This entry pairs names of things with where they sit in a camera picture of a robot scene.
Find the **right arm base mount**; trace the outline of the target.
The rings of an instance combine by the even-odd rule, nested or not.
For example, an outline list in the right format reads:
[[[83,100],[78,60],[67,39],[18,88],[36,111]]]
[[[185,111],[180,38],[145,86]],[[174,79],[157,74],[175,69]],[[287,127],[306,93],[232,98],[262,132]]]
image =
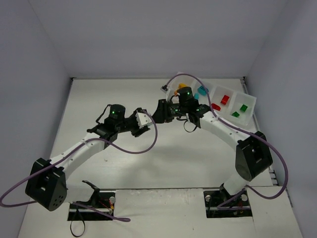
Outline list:
[[[213,218],[242,218],[252,217],[253,213],[246,190],[238,193],[232,199],[226,198],[220,190],[204,190],[206,217]]]

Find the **burger printed lego stack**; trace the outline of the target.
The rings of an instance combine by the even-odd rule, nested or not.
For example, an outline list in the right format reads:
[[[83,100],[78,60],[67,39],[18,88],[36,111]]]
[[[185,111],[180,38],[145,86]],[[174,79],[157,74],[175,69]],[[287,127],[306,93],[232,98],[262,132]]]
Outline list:
[[[178,85],[178,89],[181,89],[181,88],[184,88],[184,87],[187,87],[187,85],[184,84],[184,83],[180,83],[180,84]]]

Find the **small green lego brick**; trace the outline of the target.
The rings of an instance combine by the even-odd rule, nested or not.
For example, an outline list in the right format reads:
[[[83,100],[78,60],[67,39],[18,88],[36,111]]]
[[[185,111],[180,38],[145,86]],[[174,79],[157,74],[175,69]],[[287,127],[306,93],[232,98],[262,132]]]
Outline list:
[[[234,113],[232,114],[232,116],[238,118],[238,117],[240,116],[240,114],[239,114],[238,112],[234,112]]]

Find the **teal green printed lego brick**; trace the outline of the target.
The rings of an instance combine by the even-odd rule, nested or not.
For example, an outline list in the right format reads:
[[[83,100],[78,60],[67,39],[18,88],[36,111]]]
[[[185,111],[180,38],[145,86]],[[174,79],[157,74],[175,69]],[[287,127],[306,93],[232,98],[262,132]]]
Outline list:
[[[197,92],[202,95],[202,96],[206,96],[209,92],[208,88],[204,88],[203,86],[200,86],[198,89],[197,89]]]

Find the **red rounded lego brick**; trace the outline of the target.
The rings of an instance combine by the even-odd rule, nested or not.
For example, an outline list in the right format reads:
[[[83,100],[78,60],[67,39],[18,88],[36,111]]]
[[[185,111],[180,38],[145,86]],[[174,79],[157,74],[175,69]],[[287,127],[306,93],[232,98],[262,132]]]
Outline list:
[[[224,95],[220,101],[221,104],[226,105],[229,101],[230,97],[228,95]]]

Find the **clear four-compartment tray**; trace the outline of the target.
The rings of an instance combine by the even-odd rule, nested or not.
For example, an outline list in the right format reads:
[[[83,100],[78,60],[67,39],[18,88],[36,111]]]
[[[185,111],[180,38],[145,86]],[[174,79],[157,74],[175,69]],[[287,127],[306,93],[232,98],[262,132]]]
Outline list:
[[[206,96],[199,94],[198,101],[200,104],[207,105],[209,103],[208,97],[210,97],[211,104],[215,103],[221,107],[221,111],[215,110],[215,112],[222,118],[241,128],[248,128],[251,124],[256,104],[256,97],[246,94],[244,91],[239,91],[237,89],[228,88],[218,83],[214,83],[212,80],[202,80],[199,82],[191,76],[185,75],[182,72],[178,72],[176,77],[167,82],[167,86],[170,87],[170,91],[166,94],[168,99],[171,98],[175,90],[178,90],[178,85],[180,83],[184,83],[188,87],[191,87],[193,95],[198,93],[197,89],[200,86],[208,88],[209,92]],[[226,105],[220,103],[224,95],[228,95],[230,97]],[[248,106],[245,112],[240,111],[240,108],[243,104]],[[238,112],[240,116],[238,118],[232,116],[234,112]]]

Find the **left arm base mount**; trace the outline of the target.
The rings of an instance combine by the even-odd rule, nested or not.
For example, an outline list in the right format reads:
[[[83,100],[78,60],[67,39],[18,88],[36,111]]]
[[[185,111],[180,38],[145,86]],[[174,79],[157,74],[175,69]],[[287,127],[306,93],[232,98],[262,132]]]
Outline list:
[[[99,210],[104,215],[99,214],[93,210],[76,206],[74,204],[69,205],[68,221],[112,221],[115,204],[115,191],[114,190],[102,190],[93,183],[83,180],[83,183],[88,185],[93,193],[88,201],[77,201],[77,203],[84,204],[88,207],[93,207]]]

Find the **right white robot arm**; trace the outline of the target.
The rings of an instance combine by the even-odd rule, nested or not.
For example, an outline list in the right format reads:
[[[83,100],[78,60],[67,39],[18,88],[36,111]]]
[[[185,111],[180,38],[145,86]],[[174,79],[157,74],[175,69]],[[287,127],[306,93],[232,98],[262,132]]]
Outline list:
[[[263,143],[266,137],[260,131],[256,137],[244,134],[226,126],[213,115],[210,106],[200,104],[194,98],[190,87],[178,91],[178,103],[160,99],[153,114],[155,123],[169,123],[174,118],[186,117],[195,125],[194,129],[203,129],[217,136],[235,151],[235,172],[220,186],[220,192],[226,197],[239,193],[249,182],[272,164],[269,147]]]

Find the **green red lego brick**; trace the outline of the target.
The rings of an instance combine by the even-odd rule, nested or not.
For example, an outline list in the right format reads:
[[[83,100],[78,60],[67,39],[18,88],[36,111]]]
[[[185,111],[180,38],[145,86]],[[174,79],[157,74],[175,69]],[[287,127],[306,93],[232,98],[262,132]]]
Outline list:
[[[240,111],[245,112],[247,110],[248,106],[243,104],[240,108]]]

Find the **red curved burger brick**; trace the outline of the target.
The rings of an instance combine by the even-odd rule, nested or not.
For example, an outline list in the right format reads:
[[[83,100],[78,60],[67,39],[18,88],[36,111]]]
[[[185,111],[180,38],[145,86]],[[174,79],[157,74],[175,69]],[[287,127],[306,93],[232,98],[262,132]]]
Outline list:
[[[212,104],[211,104],[211,107],[212,107],[214,110],[216,110],[216,111],[221,111],[221,107],[220,107],[219,105],[215,104],[215,103],[212,103]]]

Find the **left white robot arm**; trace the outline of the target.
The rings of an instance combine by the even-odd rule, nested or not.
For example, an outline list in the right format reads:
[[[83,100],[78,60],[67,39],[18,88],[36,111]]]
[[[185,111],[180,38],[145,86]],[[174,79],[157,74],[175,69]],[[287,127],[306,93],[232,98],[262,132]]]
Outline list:
[[[97,187],[91,192],[67,186],[71,174],[88,159],[113,145],[120,133],[130,132],[138,137],[148,131],[154,123],[152,117],[142,108],[125,117],[125,107],[111,105],[108,117],[87,130],[86,135],[71,148],[50,159],[39,158],[32,166],[25,193],[49,211],[56,210],[63,203],[87,202],[94,197]]]

